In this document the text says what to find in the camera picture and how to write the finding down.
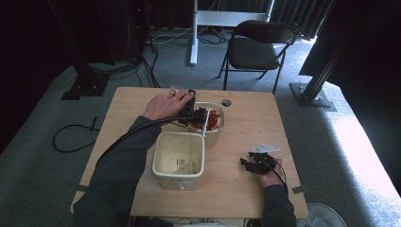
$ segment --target person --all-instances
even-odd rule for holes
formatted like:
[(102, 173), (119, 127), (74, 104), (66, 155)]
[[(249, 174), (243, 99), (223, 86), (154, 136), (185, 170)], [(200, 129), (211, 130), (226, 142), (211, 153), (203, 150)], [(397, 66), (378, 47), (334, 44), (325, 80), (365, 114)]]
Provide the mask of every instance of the person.
[[(131, 126), (134, 129), (153, 120), (172, 117), (193, 97), (178, 92), (175, 96), (157, 95)], [(74, 204), (76, 226), (127, 226), (136, 186), (146, 165), (148, 149), (162, 131), (151, 125), (131, 135), (101, 158), (82, 198)], [(257, 176), (264, 187), (266, 226), (291, 226), (295, 223), (293, 206), (275, 175)]]

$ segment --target white stand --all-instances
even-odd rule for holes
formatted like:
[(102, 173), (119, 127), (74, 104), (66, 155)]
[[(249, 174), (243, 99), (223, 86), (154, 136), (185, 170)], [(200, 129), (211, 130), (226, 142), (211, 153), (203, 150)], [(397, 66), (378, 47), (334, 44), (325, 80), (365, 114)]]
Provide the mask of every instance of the white stand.
[(248, 20), (268, 21), (274, 1), (270, 2), (266, 13), (207, 11), (198, 10), (198, 0), (194, 0), (194, 27), (191, 50), (191, 65), (197, 64), (198, 58), (198, 26), (237, 26)]

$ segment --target gray sleeve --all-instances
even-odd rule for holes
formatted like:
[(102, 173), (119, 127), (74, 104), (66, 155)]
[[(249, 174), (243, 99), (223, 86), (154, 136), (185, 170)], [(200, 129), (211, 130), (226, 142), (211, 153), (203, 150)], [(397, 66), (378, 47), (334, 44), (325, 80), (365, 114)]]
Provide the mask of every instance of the gray sleeve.
[[(139, 116), (131, 128), (149, 119)], [(161, 132), (159, 125), (131, 135), (97, 164), (89, 187), (74, 204), (75, 226), (126, 226), (136, 186), (146, 165), (148, 149)]]

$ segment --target gray carpet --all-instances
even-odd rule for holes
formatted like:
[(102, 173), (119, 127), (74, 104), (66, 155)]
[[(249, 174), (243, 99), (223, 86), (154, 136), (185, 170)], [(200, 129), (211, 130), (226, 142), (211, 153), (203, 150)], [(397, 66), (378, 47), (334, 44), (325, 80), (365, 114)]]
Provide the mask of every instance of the gray carpet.
[[(159, 84), (221, 90), (223, 79), (216, 79), (216, 75), (226, 44), (200, 43), (196, 66), (189, 65), (190, 45), (188, 39), (155, 45), (158, 58), (154, 75)], [(347, 226), (401, 226), (400, 197), (340, 88), (329, 83), (323, 86), (336, 112), (296, 103), (288, 84), (310, 81), (298, 73), (312, 45), (300, 40), (288, 50), (275, 94), (301, 183), (310, 188), (306, 201), (333, 208)], [(152, 64), (156, 55), (147, 46), (144, 56)], [(257, 80), (253, 74), (232, 74), (227, 89), (271, 92), (274, 75), (272, 71)], [(53, 135), (68, 124), (91, 126), (96, 116), (96, 128), (100, 129), (117, 87), (150, 86), (146, 67), (141, 64), (136, 73), (112, 75), (102, 97), (61, 101), (76, 76), (70, 67), (53, 81), (0, 156), (0, 226), (72, 226), (69, 207), (92, 147), (60, 153), (53, 148)], [(95, 131), (72, 128), (63, 131), (57, 143), (73, 149), (94, 140)]]

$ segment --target white plastic container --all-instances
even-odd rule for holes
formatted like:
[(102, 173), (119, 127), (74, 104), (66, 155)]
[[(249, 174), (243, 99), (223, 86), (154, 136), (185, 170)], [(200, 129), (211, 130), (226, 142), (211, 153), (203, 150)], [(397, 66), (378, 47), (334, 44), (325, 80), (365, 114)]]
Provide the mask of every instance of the white plastic container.
[(156, 141), (152, 171), (167, 190), (196, 190), (204, 170), (204, 139), (197, 133), (162, 132)]

